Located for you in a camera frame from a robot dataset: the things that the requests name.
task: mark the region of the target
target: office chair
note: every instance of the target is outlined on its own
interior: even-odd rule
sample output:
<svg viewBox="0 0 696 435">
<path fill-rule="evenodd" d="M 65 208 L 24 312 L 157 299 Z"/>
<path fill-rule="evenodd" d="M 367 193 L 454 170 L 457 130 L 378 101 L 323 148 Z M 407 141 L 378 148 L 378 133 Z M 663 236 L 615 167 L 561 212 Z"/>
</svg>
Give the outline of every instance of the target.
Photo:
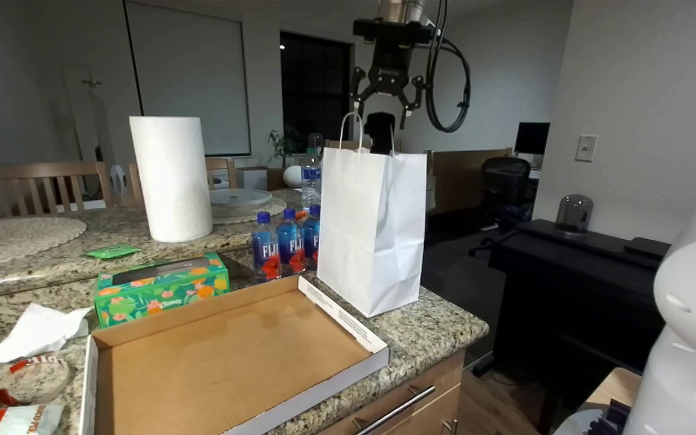
<svg viewBox="0 0 696 435">
<path fill-rule="evenodd" d="M 497 229 L 504 234 L 508 229 L 517 228 L 518 222 L 528 220 L 528 201 L 526 201 L 526 184 L 528 184 L 532 164 L 517 158 L 489 158 L 481 167 L 483 177 L 483 202 L 481 214 L 486 228 Z M 495 240 L 481 240 L 481 247 L 470 249 L 488 249 Z"/>
</svg>

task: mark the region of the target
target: computer monitor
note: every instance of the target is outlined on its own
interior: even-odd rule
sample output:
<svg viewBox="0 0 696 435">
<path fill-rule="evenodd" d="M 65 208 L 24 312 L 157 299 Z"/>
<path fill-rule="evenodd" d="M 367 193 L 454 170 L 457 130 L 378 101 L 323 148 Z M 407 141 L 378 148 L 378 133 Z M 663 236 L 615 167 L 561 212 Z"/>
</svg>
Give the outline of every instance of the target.
<svg viewBox="0 0 696 435">
<path fill-rule="evenodd" d="M 547 123 L 518 123 L 515 152 L 517 155 L 544 155 Z"/>
</svg>

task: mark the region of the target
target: green object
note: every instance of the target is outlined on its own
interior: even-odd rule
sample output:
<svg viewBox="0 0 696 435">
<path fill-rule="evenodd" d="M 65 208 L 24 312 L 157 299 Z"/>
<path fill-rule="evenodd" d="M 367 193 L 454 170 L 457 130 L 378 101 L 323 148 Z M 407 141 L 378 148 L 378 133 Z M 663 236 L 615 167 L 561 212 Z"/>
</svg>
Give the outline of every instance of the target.
<svg viewBox="0 0 696 435">
<path fill-rule="evenodd" d="M 102 262 L 110 262 L 110 258 L 121 258 L 121 256 L 132 256 L 138 249 L 134 247 L 108 247 L 108 249 L 92 249 L 83 251 L 89 258 L 102 258 Z"/>
<path fill-rule="evenodd" d="M 230 292 L 230 272 L 209 251 L 198 262 L 141 266 L 97 280 L 98 328 L 128 323 Z"/>
</svg>

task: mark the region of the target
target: napkin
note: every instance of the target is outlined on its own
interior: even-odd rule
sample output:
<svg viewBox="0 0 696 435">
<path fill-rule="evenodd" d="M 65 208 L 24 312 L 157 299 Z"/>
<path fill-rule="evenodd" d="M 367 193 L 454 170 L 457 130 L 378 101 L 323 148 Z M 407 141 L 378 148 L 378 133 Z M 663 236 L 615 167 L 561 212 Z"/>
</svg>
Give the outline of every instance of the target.
<svg viewBox="0 0 696 435">
<path fill-rule="evenodd" d="M 89 307 L 63 314 L 31 301 L 10 336 L 0 341 L 0 362 L 60 351 L 67 339 L 87 334 L 87 312 Z"/>
</svg>

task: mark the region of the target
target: black desk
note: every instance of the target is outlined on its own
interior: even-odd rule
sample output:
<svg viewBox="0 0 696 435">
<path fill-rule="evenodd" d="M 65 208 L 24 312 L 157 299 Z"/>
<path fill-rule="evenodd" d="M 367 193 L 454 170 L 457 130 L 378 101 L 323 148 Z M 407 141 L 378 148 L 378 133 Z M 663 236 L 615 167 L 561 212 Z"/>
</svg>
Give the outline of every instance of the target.
<svg viewBox="0 0 696 435">
<path fill-rule="evenodd" d="M 578 405 L 614 365 L 642 370 L 663 326 L 653 280 L 659 258 L 605 234 L 570 234 L 535 220 L 492 245 L 508 272 L 495 362 L 521 362 L 566 405 Z"/>
</svg>

